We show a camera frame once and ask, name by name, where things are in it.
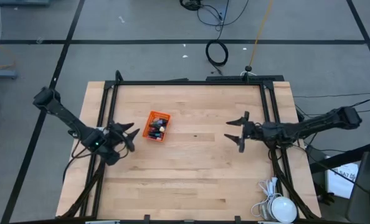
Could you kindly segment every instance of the gray floor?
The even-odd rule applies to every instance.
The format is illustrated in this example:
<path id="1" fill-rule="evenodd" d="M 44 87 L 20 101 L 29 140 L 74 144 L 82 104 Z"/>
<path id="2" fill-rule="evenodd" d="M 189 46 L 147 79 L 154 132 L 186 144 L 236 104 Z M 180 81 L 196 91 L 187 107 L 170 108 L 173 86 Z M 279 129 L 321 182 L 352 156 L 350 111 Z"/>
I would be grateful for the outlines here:
<path id="1" fill-rule="evenodd" d="M 225 0 L 205 0 L 224 10 Z M 370 35 L 370 0 L 354 0 Z M 49 7 L 2 8 L 4 40 L 64 40 L 78 0 L 54 0 Z M 228 20 L 245 0 L 230 1 Z M 268 1 L 250 1 L 244 15 L 224 28 L 222 39 L 254 39 Z M 206 12 L 201 17 L 214 22 Z M 86 0 L 74 40 L 215 39 L 214 27 L 201 24 L 195 12 L 178 1 Z M 275 0 L 262 39 L 363 40 L 345 0 Z M 5 45 L 17 58 L 17 80 L 0 80 L 0 219 L 29 144 L 39 111 L 33 96 L 47 86 L 63 45 Z M 119 69 L 125 80 L 204 80 L 216 74 L 204 44 L 71 45 L 57 83 L 62 103 L 79 115 L 87 82 L 112 79 Z M 253 45 L 228 44 L 224 75 L 238 75 L 250 60 Z M 221 49 L 212 47 L 219 60 Z M 0 64 L 9 63 L 0 50 Z M 326 95 L 370 91 L 370 53 L 366 45 L 259 45 L 254 61 L 259 75 L 283 75 L 294 95 Z M 370 96 L 303 99 L 295 102 L 307 113 L 324 113 Z M 370 109 L 370 103 L 359 110 Z M 318 135 L 315 146 L 343 151 L 370 143 L 370 112 L 353 131 L 331 130 Z M 72 139 L 56 118 L 47 117 L 11 221 L 53 218 L 62 187 L 62 172 Z M 336 207 L 323 214 L 339 213 Z"/>

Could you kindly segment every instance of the small object in box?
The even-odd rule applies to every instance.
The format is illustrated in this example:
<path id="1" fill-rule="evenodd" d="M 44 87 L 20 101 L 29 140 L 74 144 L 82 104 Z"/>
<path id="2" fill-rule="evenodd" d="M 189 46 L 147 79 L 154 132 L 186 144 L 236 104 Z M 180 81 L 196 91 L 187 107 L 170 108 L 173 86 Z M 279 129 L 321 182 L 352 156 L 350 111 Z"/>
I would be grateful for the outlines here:
<path id="1" fill-rule="evenodd" d="M 167 130 L 170 117 L 171 116 L 169 114 L 151 111 L 142 136 L 163 142 L 164 132 Z"/>

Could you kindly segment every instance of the black metal frame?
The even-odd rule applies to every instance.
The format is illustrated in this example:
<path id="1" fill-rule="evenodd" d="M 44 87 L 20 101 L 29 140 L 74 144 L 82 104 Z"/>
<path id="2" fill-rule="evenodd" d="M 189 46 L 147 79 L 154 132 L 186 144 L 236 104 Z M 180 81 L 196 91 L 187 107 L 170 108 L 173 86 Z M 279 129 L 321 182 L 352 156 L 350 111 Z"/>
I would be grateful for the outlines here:
<path id="1" fill-rule="evenodd" d="M 98 126 L 101 126 L 103 123 L 103 115 L 105 114 L 106 110 L 106 102 L 108 98 L 108 92 L 109 89 L 113 89 L 113 94 L 111 97 L 111 103 L 110 103 L 110 109 L 108 114 L 108 121 L 111 121 L 113 119 L 115 105 L 116 105 L 116 98 L 118 93 L 118 87 L 120 85 L 253 85 L 253 86 L 259 86 L 260 88 L 260 95 L 262 100 L 262 108 L 263 108 L 263 114 L 266 121 L 270 121 L 270 114 L 268 110 L 268 103 L 267 103 L 267 97 L 265 94 L 265 89 L 268 89 L 270 93 L 270 99 L 272 101 L 272 109 L 273 109 L 273 116 L 275 118 L 275 122 L 280 122 L 279 112 L 278 112 L 278 106 L 277 101 L 275 97 L 275 90 L 273 87 L 274 81 L 283 81 L 282 76 L 260 76 L 260 77 L 248 77 L 247 75 L 243 77 L 228 77 L 228 80 L 223 80 L 222 78 L 217 77 L 208 77 L 206 81 L 188 81 L 187 79 L 181 79 L 181 80 L 170 80 L 170 81 L 140 81 L 140 82 L 133 82 L 133 81 L 123 81 L 121 75 L 119 72 L 116 72 L 116 80 L 115 81 L 105 81 L 105 86 L 103 88 L 103 95 L 101 100 L 101 106 L 100 111 L 98 115 Z M 292 178 L 290 173 L 290 166 L 288 165 L 288 157 L 286 154 L 286 151 L 281 151 L 282 153 L 282 161 L 284 166 L 284 173 L 286 178 L 289 180 L 291 186 L 292 184 Z M 273 161 L 278 161 L 276 153 L 270 153 L 271 159 Z M 91 179 L 89 177 L 93 176 L 93 172 L 95 169 L 95 163 L 96 163 L 96 157 L 92 157 L 90 159 L 90 164 L 88 167 L 88 173 L 87 173 L 87 181 L 86 185 L 91 182 Z M 53 220 L 37 220 L 37 221 L 31 221 L 31 222 L 21 222 L 21 223 L 85 223 L 89 221 L 97 221 L 97 215 L 98 215 L 98 206 L 100 201 L 100 196 L 102 193 L 102 184 L 103 184 L 103 174 L 100 176 L 100 178 L 97 181 L 97 187 L 95 191 L 95 198 L 93 201 L 93 207 L 92 207 L 92 214 L 90 216 L 86 216 L 87 213 L 87 204 L 88 204 L 88 198 L 83 203 L 81 210 L 80 210 L 80 216 L 79 217 L 58 217 L 57 219 Z M 278 192 L 281 194 L 283 193 L 282 185 L 277 184 Z M 143 220 L 120 220 L 120 223 L 195 223 L 195 224 L 211 224 L 211 223 L 235 223 L 235 224 L 241 224 L 241 223 L 258 223 L 258 221 L 242 221 L 239 216 L 234 217 L 234 221 L 227 220 L 227 221 L 198 221 L 198 220 L 151 220 L 150 215 L 145 215 Z M 343 224 L 342 222 L 332 222 L 332 221 L 326 221 L 326 220 L 320 220 L 320 219 L 301 219 L 297 216 L 296 220 L 293 223 L 326 223 L 326 224 Z"/>
<path id="2" fill-rule="evenodd" d="M 262 77 L 255 77 L 255 78 L 252 78 L 252 77 L 250 77 L 250 78 L 244 78 L 244 77 L 224 77 L 224 78 L 208 77 L 206 80 L 211 80 L 211 81 L 186 81 L 186 80 L 123 81 L 121 76 L 118 77 L 118 80 L 106 81 L 104 89 L 103 89 L 102 103 L 101 103 L 101 108 L 100 108 L 100 112 L 99 112 L 99 116 L 98 116 L 98 126 L 102 125 L 103 114 L 105 112 L 105 107 L 106 107 L 107 95 L 108 95 L 108 91 L 111 87 L 113 87 L 113 94 L 112 94 L 111 103 L 110 103 L 108 121 L 111 121 L 113 119 L 118 87 L 120 85 L 253 85 L 253 86 L 259 86 L 260 87 L 260 94 L 261 94 L 262 107 L 263 107 L 263 113 L 264 113 L 265 121 L 270 121 L 270 114 L 269 114 L 269 110 L 268 110 L 267 97 L 266 97 L 266 94 L 265 94 L 265 89 L 268 89 L 269 93 L 270 93 L 270 99 L 272 101 L 272 109 L 273 109 L 273 116 L 275 118 L 275 122 L 280 122 L 278 106 L 277 106 L 275 91 L 274 91 L 274 87 L 273 87 L 273 81 L 283 81 L 282 76 L 267 76 L 267 77 L 262 76 Z M 281 153 L 282 153 L 283 166 L 284 166 L 284 169 L 285 169 L 284 173 L 286 174 L 290 183 L 292 183 L 292 175 L 291 175 L 291 172 L 290 172 L 290 166 L 289 166 L 289 161 L 288 161 L 286 150 L 282 150 Z M 90 165 L 88 167 L 88 172 L 87 172 L 86 184 L 88 184 L 90 182 L 90 179 L 92 177 L 92 174 L 93 174 L 93 171 L 94 171 L 94 168 L 95 168 L 95 163 L 96 163 L 95 157 L 91 158 Z M 98 215 L 98 205 L 99 205 L 100 195 L 102 193 L 102 184 L 103 184 L 103 176 L 99 179 L 99 181 L 97 183 L 97 188 L 95 190 L 95 198 L 94 198 L 94 201 L 93 201 L 92 213 L 91 213 L 90 218 L 96 218 L 97 215 Z M 283 194 L 282 185 L 277 184 L 277 187 L 278 187 L 278 192 Z M 81 211 L 80 211 L 80 216 L 81 217 L 85 217 L 85 215 L 86 215 L 87 204 L 88 204 L 88 202 L 85 202 L 81 207 Z"/>

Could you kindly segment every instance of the orange container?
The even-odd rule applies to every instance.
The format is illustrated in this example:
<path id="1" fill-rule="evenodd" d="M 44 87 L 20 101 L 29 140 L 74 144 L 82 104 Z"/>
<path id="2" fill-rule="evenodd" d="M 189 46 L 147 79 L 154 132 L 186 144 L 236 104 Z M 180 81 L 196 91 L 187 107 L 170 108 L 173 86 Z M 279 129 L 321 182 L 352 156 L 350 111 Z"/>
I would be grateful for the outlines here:
<path id="1" fill-rule="evenodd" d="M 164 139 L 166 138 L 166 131 L 168 128 L 168 124 L 170 123 L 170 117 L 171 117 L 170 114 L 166 114 L 166 113 L 162 113 L 158 111 L 150 111 L 149 118 L 148 118 L 148 121 L 146 122 L 145 129 L 143 130 L 142 136 L 147 139 L 155 140 L 158 142 L 163 142 Z M 150 129 L 149 124 L 151 124 L 156 119 L 160 119 L 160 118 L 167 120 L 167 126 L 166 126 L 166 130 L 164 131 L 163 137 L 161 138 L 161 140 L 150 138 L 148 136 L 149 129 Z"/>

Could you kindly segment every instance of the wooden table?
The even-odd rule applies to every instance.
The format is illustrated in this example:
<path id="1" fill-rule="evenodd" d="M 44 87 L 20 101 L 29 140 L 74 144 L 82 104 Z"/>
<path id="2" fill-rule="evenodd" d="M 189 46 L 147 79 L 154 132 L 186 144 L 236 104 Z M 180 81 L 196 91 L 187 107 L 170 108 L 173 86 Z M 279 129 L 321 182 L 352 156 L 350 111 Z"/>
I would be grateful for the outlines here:
<path id="1" fill-rule="evenodd" d="M 274 84 L 281 122 L 296 123 L 289 83 Z M 103 85 L 88 83 L 80 115 L 86 125 L 97 123 Z M 233 220 L 240 215 L 242 220 L 258 220 L 250 208 L 265 199 L 257 182 L 273 175 L 268 149 L 262 142 L 248 140 L 241 154 L 224 133 L 240 134 L 240 127 L 225 122 L 239 119 L 244 111 L 250 112 L 251 121 L 263 123 L 259 87 L 119 86 L 116 122 L 134 122 L 129 131 L 142 131 L 151 110 L 171 114 L 166 139 L 151 141 L 139 133 L 135 152 L 107 167 L 98 218 L 142 220 L 149 214 L 153 220 Z M 288 158 L 295 190 L 320 216 L 305 152 L 290 148 Z M 66 212 L 82 191 L 88 162 L 89 158 L 77 159 L 68 169 L 57 215 Z"/>

